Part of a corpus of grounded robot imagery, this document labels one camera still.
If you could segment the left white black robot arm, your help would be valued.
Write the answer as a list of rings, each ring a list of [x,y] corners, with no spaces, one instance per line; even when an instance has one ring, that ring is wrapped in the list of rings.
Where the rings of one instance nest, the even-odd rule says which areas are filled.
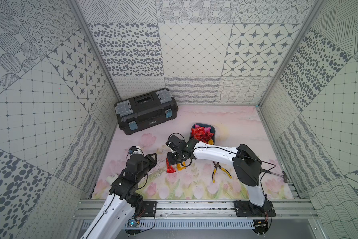
[[[131,154],[125,169],[112,182],[103,207],[83,234],[83,239],[115,239],[126,223],[140,214],[143,197],[136,191],[139,182],[157,165],[157,157],[155,153]]]

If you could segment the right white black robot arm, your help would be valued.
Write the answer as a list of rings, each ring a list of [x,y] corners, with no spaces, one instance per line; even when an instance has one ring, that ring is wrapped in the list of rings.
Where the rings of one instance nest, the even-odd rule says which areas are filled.
[[[247,145],[221,147],[193,138],[186,142],[172,134],[166,146],[171,150],[167,153],[169,165],[181,164],[189,159],[200,159],[233,166],[239,181],[246,185],[250,204],[264,207],[266,195],[260,179],[262,161]]]

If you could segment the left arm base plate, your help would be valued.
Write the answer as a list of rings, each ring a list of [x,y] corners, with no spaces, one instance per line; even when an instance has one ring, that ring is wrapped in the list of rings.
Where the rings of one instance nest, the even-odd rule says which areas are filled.
[[[131,204],[131,208],[134,209],[132,218],[135,217],[155,217],[157,211],[157,201],[140,201]]]

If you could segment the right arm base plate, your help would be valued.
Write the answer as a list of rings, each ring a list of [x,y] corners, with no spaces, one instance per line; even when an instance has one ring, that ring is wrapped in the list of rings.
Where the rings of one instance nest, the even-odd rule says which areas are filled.
[[[276,212],[273,203],[265,199],[262,207],[252,204],[250,201],[236,200],[233,202],[237,217],[275,217]]]

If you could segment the yellow tea bag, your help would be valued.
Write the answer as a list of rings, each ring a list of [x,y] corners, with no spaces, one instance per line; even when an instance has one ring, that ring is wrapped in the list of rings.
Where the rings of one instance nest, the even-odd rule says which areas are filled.
[[[185,162],[182,162],[182,163],[177,164],[176,167],[177,167],[177,170],[178,170],[178,171],[181,171],[181,170],[187,168]]]

